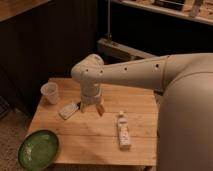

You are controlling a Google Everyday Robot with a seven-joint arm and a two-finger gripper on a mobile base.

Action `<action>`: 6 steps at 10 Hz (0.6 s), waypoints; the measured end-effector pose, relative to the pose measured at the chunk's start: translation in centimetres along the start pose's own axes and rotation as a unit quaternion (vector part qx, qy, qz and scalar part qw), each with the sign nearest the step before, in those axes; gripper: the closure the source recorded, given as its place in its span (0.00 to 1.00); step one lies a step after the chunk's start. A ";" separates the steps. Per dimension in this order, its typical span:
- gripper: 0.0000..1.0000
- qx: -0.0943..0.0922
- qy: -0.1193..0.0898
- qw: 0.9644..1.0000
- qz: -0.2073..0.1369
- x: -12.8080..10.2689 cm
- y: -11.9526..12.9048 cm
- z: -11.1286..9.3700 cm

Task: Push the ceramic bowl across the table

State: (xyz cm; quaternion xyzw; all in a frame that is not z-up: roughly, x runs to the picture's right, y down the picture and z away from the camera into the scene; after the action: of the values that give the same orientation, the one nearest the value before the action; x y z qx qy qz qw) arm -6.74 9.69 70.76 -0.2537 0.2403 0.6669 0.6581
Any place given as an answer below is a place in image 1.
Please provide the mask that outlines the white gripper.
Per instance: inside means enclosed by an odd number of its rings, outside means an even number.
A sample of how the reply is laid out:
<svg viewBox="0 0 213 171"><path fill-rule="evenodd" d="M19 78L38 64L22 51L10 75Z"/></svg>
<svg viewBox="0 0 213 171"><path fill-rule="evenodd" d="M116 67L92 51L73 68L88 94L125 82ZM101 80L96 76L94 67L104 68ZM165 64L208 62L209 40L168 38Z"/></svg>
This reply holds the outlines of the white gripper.
<svg viewBox="0 0 213 171"><path fill-rule="evenodd" d="M80 111L82 113L85 112L86 106L97 105L101 103L102 92L99 83L81 82L80 90L81 90ZM103 116L105 112L104 106L101 104L97 105L96 109L99 116Z"/></svg>

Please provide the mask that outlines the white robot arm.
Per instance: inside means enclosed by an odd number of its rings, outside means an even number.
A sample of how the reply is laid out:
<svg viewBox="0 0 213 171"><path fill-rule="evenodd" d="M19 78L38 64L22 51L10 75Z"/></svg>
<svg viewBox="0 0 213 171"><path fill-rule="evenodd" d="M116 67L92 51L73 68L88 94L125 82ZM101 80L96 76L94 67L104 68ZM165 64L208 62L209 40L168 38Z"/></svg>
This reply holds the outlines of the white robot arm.
<svg viewBox="0 0 213 171"><path fill-rule="evenodd" d="M102 84L160 92L156 171L213 171L213 53L172 54L106 65L90 54L71 69L81 107Z"/></svg>

